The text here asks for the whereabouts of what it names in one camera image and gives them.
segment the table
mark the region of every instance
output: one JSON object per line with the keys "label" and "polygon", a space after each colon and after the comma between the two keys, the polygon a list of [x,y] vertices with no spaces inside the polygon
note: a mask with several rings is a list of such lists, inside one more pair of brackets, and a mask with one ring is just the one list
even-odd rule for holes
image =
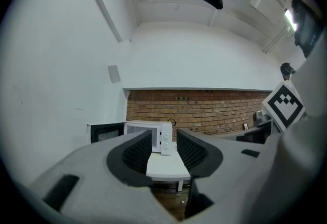
{"label": "table", "polygon": [[147,166],[147,176],[154,181],[176,181],[178,191],[182,191],[183,181],[191,178],[182,159],[177,152],[176,141],[173,142],[173,151],[169,155],[152,153]]}

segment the microwave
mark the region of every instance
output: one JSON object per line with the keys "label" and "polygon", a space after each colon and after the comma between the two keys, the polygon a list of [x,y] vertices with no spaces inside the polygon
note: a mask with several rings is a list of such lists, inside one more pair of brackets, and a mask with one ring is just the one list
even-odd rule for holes
{"label": "microwave", "polygon": [[152,152],[162,155],[172,153],[173,127],[169,121],[132,120],[101,125],[88,124],[87,144],[146,130],[152,132]]}

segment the wooden floor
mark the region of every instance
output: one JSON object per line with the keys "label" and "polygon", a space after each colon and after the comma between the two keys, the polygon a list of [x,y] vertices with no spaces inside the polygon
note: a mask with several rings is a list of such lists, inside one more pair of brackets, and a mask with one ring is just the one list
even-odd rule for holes
{"label": "wooden floor", "polygon": [[188,184],[184,184],[183,190],[177,192],[177,186],[177,182],[154,182],[152,193],[170,214],[182,221],[188,202],[189,187]]}

